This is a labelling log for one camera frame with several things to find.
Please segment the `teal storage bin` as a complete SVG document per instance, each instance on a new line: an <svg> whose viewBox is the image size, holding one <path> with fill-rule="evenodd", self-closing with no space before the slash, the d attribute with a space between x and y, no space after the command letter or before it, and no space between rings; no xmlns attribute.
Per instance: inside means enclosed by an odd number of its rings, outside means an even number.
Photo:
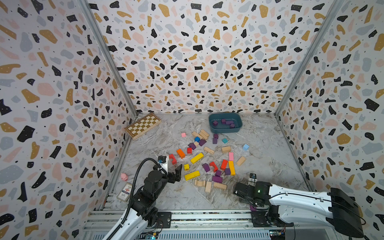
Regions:
<svg viewBox="0 0 384 240"><path fill-rule="evenodd" d="M217 121L218 125L213 126L213 121ZM235 126L226 125L227 121L234 121ZM209 115L210 130L214 134L237 133L243 126L243 121L237 113L215 113Z"/></svg>

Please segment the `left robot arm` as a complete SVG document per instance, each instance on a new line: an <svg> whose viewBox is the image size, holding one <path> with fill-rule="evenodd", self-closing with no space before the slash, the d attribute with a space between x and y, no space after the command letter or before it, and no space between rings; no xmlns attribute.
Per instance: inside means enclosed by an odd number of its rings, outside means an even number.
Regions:
<svg viewBox="0 0 384 240"><path fill-rule="evenodd" d="M127 208L114 227L104 236L105 240L134 240L141 234L150 234L157 239L164 228L170 227L170 212L158 215L156 200L168 183L174 184L181 180L183 165L180 164L174 172L168 172L166 156L159 156L158 160L144 159L136 170L130 191ZM154 164L153 170L144 179L144 185L135 190L139 173L145 163Z"/></svg>

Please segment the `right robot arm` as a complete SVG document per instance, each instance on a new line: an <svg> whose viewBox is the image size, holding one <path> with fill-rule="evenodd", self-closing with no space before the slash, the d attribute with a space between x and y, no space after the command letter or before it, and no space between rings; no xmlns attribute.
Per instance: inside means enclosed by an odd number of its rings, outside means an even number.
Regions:
<svg viewBox="0 0 384 240"><path fill-rule="evenodd" d="M233 194L251 207L254 227L332 227L336 232L363 238L366 221L359 205L337 188L306 192L258 181L251 174L248 184L236 183Z"/></svg>

